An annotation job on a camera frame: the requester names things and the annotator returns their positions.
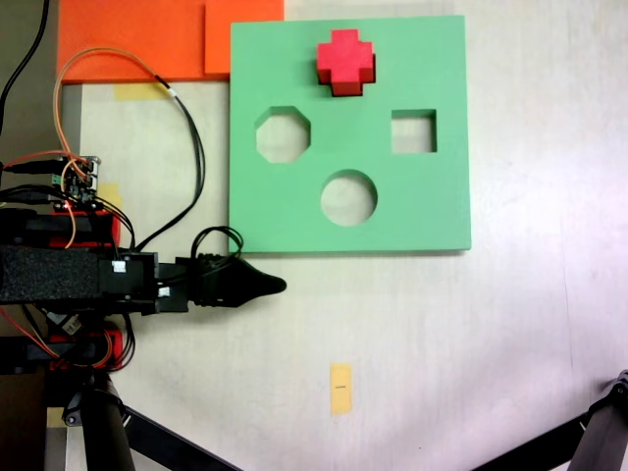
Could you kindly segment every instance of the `orange foam sheet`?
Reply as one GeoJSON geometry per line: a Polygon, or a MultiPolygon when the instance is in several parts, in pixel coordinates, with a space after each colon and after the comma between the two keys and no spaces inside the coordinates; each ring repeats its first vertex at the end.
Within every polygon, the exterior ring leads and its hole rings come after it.
{"type": "MultiPolygon", "coordinates": [[[[74,54],[113,46],[138,55],[166,80],[229,79],[231,23],[281,21],[284,0],[60,0],[57,71],[74,54]]],[[[95,54],[66,83],[147,81],[131,60],[95,54]]]]}
{"type": "Polygon", "coordinates": [[[280,22],[284,0],[207,0],[205,74],[212,80],[229,79],[232,23],[280,22]]]}

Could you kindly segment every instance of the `black foam sleeve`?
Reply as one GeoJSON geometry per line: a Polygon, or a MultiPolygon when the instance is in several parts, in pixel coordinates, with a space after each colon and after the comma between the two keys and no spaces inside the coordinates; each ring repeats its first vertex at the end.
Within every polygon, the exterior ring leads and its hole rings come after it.
{"type": "Polygon", "coordinates": [[[0,304],[97,297],[97,255],[0,245],[0,304]]]}

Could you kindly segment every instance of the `yellow sticky note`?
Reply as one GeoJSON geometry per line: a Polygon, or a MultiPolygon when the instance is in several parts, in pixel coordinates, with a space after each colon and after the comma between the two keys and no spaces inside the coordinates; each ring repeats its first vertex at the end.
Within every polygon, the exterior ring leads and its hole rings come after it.
{"type": "Polygon", "coordinates": [[[115,83],[116,101],[167,100],[170,95],[161,83],[115,83]]]}
{"type": "Polygon", "coordinates": [[[122,209],[122,196],[120,195],[120,186],[117,183],[99,183],[98,196],[122,209]]]}
{"type": "Polygon", "coordinates": [[[351,365],[332,363],[332,415],[348,414],[351,410],[351,365]]]}

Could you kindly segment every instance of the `red plus-shaped piece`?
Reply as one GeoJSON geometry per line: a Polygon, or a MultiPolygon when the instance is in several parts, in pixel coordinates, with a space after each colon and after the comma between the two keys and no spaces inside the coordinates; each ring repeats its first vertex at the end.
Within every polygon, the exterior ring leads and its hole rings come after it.
{"type": "Polygon", "coordinates": [[[375,81],[373,43],[360,41],[357,29],[334,29],[332,42],[318,45],[317,69],[334,96],[361,95],[362,85],[375,81]]]}

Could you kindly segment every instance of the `metal leg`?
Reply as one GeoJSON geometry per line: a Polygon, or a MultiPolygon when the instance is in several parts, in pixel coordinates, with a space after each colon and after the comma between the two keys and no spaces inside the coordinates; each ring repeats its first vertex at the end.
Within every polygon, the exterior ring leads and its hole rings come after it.
{"type": "Polygon", "coordinates": [[[626,414],[611,402],[591,417],[569,471],[619,471],[627,445],[626,414]]]}
{"type": "Polygon", "coordinates": [[[125,427],[132,449],[170,470],[242,471],[129,407],[125,427]]]}
{"type": "Polygon", "coordinates": [[[89,471],[135,471],[118,402],[103,392],[87,392],[80,420],[89,471]]]}
{"type": "Polygon", "coordinates": [[[550,471],[571,459],[587,420],[587,414],[576,417],[474,471],[550,471]]]}

